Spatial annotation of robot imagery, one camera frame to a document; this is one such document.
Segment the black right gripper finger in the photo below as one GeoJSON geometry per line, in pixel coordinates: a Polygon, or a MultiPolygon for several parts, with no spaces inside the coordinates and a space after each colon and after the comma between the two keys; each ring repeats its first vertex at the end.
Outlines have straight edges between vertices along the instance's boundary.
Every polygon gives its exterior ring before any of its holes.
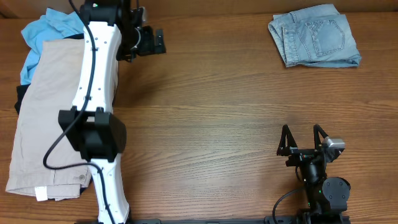
{"type": "Polygon", "coordinates": [[[316,150],[319,150],[319,148],[321,148],[321,146],[322,146],[320,136],[323,139],[328,137],[327,133],[321,128],[321,126],[319,124],[315,124],[313,126],[313,138],[314,138],[314,145],[315,145],[316,150]]]}
{"type": "Polygon", "coordinates": [[[290,156],[295,154],[298,150],[295,139],[287,124],[282,127],[282,134],[279,146],[277,148],[278,156],[290,156]]]}

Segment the light blue denim shorts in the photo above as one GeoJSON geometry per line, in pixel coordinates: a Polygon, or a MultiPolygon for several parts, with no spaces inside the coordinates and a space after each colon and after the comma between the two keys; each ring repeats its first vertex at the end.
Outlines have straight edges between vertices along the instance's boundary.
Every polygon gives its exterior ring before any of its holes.
{"type": "Polygon", "coordinates": [[[268,30],[286,67],[348,68],[360,64],[348,20],[333,4],[274,15],[268,30]]]}

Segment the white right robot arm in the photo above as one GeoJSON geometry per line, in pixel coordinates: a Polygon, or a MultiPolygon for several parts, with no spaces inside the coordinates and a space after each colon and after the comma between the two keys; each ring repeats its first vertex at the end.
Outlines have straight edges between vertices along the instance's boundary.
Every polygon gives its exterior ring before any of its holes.
{"type": "Polygon", "coordinates": [[[349,217],[343,216],[348,208],[351,185],[341,177],[328,177],[326,166],[335,161],[345,150],[346,144],[340,138],[331,138],[316,124],[313,126],[314,148],[299,149],[285,124],[277,148],[278,156],[288,157],[287,167],[294,167],[296,178],[303,184],[291,190],[276,201],[272,209],[271,223],[297,224],[345,224],[349,217]],[[276,208],[290,195],[304,191],[308,208],[298,210],[295,216],[277,216],[276,208]]]}

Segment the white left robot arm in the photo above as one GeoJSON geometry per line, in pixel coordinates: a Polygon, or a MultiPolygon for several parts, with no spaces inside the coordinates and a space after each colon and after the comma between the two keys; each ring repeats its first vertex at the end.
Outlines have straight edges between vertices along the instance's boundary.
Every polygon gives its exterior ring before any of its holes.
{"type": "Polygon", "coordinates": [[[121,155],[125,124],[113,113],[119,62],[164,54],[161,29],[145,26],[146,9],[130,1],[85,1],[76,10],[85,41],[80,81],[72,107],[58,113],[58,123],[80,166],[90,169],[98,201],[96,223],[132,223],[123,189],[121,155]]]}

